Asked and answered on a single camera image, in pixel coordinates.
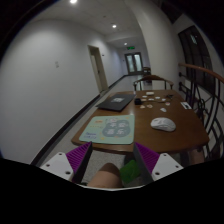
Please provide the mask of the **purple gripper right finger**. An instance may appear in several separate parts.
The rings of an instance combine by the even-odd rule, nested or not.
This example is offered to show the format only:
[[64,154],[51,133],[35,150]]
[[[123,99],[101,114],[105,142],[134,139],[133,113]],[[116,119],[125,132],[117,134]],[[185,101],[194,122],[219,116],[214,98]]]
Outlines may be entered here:
[[152,183],[182,169],[182,166],[167,153],[158,154],[139,143],[134,144],[133,154],[144,184]]

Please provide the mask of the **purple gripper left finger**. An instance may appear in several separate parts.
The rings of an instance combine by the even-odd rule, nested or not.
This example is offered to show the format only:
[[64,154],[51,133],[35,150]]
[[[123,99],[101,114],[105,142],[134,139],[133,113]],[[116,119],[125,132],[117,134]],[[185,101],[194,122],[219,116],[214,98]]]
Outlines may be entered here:
[[68,153],[59,152],[41,166],[41,169],[65,180],[79,184],[92,154],[92,143],[85,143]]

